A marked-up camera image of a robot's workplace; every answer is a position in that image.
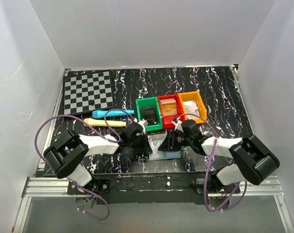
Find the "white VIP card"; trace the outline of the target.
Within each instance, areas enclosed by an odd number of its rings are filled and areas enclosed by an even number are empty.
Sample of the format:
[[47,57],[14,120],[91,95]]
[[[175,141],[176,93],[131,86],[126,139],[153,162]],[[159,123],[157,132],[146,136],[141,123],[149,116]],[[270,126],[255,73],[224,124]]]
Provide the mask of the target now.
[[152,153],[149,155],[150,160],[160,160],[164,158],[163,151],[159,150],[159,147],[162,143],[163,143],[163,140],[149,142],[150,148],[152,150]]

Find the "green card holder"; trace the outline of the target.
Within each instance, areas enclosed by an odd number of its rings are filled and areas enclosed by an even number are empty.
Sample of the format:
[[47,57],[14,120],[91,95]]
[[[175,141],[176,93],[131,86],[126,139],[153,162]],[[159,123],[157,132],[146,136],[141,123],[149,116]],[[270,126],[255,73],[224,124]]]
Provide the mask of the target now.
[[[161,133],[161,134],[153,134],[153,135],[148,135],[149,141],[157,141],[157,140],[165,140],[166,134]],[[180,152],[177,151],[163,151],[164,158],[160,160],[169,160],[169,159],[179,159],[180,158]]]

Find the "red plastic bin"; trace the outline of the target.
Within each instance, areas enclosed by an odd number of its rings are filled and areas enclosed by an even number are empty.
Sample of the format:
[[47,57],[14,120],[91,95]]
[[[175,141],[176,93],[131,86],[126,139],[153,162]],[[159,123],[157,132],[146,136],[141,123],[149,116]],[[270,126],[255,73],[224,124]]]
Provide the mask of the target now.
[[178,94],[158,96],[158,104],[162,116],[163,129],[174,128],[173,119],[184,114],[183,105]]

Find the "green plastic bin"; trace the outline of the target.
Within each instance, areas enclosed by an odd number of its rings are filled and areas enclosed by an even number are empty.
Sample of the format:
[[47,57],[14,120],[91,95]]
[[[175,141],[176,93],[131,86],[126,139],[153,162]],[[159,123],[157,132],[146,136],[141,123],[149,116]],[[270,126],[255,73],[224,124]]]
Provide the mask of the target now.
[[157,97],[136,99],[138,120],[146,120],[147,132],[160,131],[163,129],[162,115]]

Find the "yellow plastic bin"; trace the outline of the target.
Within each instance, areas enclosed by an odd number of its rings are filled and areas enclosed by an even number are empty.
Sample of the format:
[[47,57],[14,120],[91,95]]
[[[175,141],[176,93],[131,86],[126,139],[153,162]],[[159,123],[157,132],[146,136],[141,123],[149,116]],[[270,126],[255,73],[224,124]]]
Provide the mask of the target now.
[[198,91],[178,93],[182,112],[184,114],[195,114],[193,115],[184,115],[181,117],[181,121],[185,121],[188,119],[193,119],[196,124],[204,123],[204,120],[207,120],[207,110],[201,98],[201,95]]

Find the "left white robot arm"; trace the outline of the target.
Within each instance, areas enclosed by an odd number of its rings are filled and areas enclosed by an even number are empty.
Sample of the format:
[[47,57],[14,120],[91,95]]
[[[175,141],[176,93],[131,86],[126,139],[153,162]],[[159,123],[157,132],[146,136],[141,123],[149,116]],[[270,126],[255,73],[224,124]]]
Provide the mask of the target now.
[[81,165],[83,158],[91,155],[114,155],[128,149],[150,152],[147,125],[146,120],[130,124],[118,133],[121,138],[118,143],[110,134],[100,137],[67,131],[44,151],[43,156],[58,179],[68,178],[80,186],[86,186],[91,182],[92,176]]

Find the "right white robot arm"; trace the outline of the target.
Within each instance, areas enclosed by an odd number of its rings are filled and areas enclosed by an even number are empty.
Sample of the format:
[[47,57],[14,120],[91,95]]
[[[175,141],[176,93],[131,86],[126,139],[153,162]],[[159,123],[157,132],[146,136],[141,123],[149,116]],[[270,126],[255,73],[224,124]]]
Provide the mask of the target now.
[[192,119],[179,122],[174,130],[169,130],[158,149],[179,151],[182,147],[190,147],[199,155],[213,154],[234,160],[234,164],[208,176],[207,186],[215,190],[243,181],[259,185],[280,167],[279,159],[255,135],[243,138],[203,135]]

